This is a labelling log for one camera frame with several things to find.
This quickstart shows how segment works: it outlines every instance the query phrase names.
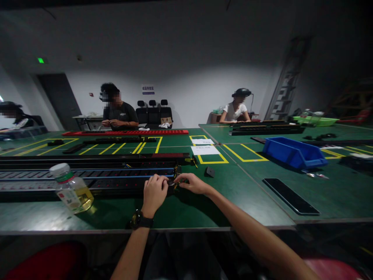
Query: white t-shirt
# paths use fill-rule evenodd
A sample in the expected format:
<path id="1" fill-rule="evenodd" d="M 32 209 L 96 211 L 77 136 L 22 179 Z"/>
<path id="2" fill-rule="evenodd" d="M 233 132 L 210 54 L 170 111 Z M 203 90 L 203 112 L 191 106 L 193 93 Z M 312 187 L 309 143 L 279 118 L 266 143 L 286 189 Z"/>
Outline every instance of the white t-shirt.
<path id="1" fill-rule="evenodd" d="M 227 104 L 225 107 L 224 107 L 224 111 L 227 112 L 227 116 L 225 117 L 225 121 L 236 121 L 238 119 L 238 117 L 247 111 L 247 108 L 245 106 L 245 104 L 241 103 L 240 104 L 240 107 L 238 108 L 238 110 L 235 112 L 234 111 L 234 108 L 233 108 L 233 102 Z"/>

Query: person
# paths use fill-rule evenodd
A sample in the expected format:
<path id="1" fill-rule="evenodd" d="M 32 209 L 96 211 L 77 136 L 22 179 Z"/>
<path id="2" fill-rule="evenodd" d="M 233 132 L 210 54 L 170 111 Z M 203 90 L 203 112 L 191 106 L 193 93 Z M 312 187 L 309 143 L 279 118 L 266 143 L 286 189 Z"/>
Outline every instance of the person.
<path id="1" fill-rule="evenodd" d="M 32 116 L 25 114 L 21 108 L 22 105 L 11 101 L 0 103 L 0 113 L 6 118 L 15 119 L 13 126 L 8 128 L 8 130 L 41 125 Z"/>
<path id="2" fill-rule="evenodd" d="M 146 220 L 152 220 L 164 202 L 168 190 L 167 181 L 168 178 L 156 174 L 145 182 L 141 215 Z M 229 220 L 236 233 L 271 270 L 276 279 L 319 279 L 304 261 L 274 233 L 196 175 L 183 173 L 177 176 L 174 182 L 179 182 L 180 187 L 195 194 L 202 194 L 211 199 Z M 111 280 L 138 279 L 149 230 L 147 226 L 139 226 L 131 233 Z"/>
<path id="3" fill-rule="evenodd" d="M 112 130 L 134 130 L 139 125 L 136 111 L 122 101 L 119 89 L 113 83 L 101 86 L 100 99 L 108 102 L 104 109 L 102 125 Z"/>
<path id="4" fill-rule="evenodd" d="M 246 97 L 251 94 L 246 88 L 240 88 L 232 94 L 233 102 L 227 104 L 224 109 L 223 113 L 221 114 L 219 123 L 222 124 L 232 124 L 237 123 L 237 119 L 239 116 L 243 115 L 245 121 L 239 121 L 238 123 L 244 122 L 251 122 L 251 119 L 248 114 L 248 110 L 244 104 Z"/>

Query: doorway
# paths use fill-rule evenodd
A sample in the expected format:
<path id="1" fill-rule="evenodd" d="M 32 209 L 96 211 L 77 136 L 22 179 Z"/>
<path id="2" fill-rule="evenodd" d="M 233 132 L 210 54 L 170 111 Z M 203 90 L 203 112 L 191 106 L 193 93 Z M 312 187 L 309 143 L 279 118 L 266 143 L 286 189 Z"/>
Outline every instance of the doorway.
<path id="1" fill-rule="evenodd" d="M 37 77 L 64 130 L 79 130 L 73 117 L 79 116 L 82 113 L 80 112 L 66 75 L 64 73 L 45 74 L 37 75 Z"/>

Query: green table surface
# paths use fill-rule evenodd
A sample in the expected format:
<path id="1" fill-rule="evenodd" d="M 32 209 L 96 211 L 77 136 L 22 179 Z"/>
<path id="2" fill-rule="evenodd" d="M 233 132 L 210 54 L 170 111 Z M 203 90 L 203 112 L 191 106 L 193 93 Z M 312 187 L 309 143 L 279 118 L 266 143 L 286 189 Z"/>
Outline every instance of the green table surface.
<path id="1" fill-rule="evenodd" d="M 146 143 L 138 147 L 136 143 L 87 146 L 76 154 L 129 154 L 190 152 L 190 138 L 207 138 L 200 128 L 188 129 L 189 135 L 163 136 L 157 143 Z M 56 156 L 82 140 L 96 139 L 97 136 L 73 137 L 61 136 L 61 131 L 50 132 L 33 138 L 4 142 L 0 156 Z M 64 139 L 64 146 L 48 147 L 52 139 Z M 195 173 L 206 183 L 212 185 L 230 201 L 253 216 L 270 229 L 292 228 L 295 223 L 282 210 L 278 202 L 266 194 L 242 168 L 225 155 L 223 147 L 218 147 L 227 163 L 221 163 L 219 155 L 201 156 L 203 163 L 195 166 L 183 166 L 184 172 Z M 215 178 L 204 177 L 206 166 L 215 169 Z M 96 199 L 86 212 L 72 215 L 59 201 L 0 203 L 0 234 L 71 234 L 125 232 L 126 224 L 133 212 L 141 208 L 142 199 Z M 168 197 L 158 210 L 154 229 L 156 230 L 229 230 L 230 224 L 219 209 L 205 196 L 195 195 L 184 189 Z"/>
<path id="2" fill-rule="evenodd" d="M 222 144 L 222 149 L 297 223 L 331 223 L 373 221 L 373 184 L 372 177 L 351 168 L 339 165 L 342 156 L 350 153 L 373 155 L 372 146 L 344 147 L 331 150 L 336 155 L 323 152 L 328 165 L 320 168 L 320 173 L 329 180 L 319 177 L 312 178 L 276 160 L 266 158 L 261 153 L 264 145 L 250 137 L 230 136 L 231 128 L 227 125 L 203 126 L 203 130 L 211 138 Z M 303 134 L 289 134 L 284 137 L 305 141 L 306 135 L 316 137 L 321 134 L 335 133 L 335 140 L 372 139 L 373 130 L 354 126 L 335 125 L 330 127 L 306 128 Z M 261 138 L 281 135 L 256 135 Z M 265 185 L 264 178 L 279 178 L 292 190 L 307 200 L 320 211 L 320 216 L 297 215 L 271 189 Z"/>

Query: yellow liquid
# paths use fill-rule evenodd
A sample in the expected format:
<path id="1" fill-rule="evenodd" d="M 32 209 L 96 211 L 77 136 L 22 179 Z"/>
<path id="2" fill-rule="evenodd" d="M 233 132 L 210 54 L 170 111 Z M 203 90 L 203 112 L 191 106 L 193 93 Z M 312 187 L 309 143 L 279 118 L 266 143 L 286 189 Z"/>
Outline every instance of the yellow liquid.
<path id="1" fill-rule="evenodd" d="M 75 193 L 77 194 L 80 200 L 80 203 L 82 204 L 82 207 L 83 207 L 83 210 L 79 211 L 78 213 L 88 210 L 92 206 L 93 199 L 94 199 L 89 188 L 83 187 L 80 189 L 75 189 Z"/>

